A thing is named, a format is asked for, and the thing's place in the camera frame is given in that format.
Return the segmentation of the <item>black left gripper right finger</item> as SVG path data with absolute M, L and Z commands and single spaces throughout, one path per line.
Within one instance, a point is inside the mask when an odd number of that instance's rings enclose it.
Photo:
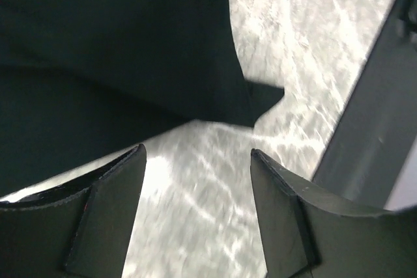
M 335 195 L 251 152 L 269 277 L 415 277 L 416 209 L 388 211 Z

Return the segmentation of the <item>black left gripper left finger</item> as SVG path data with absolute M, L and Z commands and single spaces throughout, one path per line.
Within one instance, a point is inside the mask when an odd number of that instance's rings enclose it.
M 17 202 L 1 203 L 2 277 L 120 277 L 147 152 L 113 161 Z

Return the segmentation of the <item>black t shirt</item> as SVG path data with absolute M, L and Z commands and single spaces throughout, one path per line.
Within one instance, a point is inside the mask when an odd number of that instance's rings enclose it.
M 283 95 L 244 78 L 229 0 L 1 0 L 1 194 Z

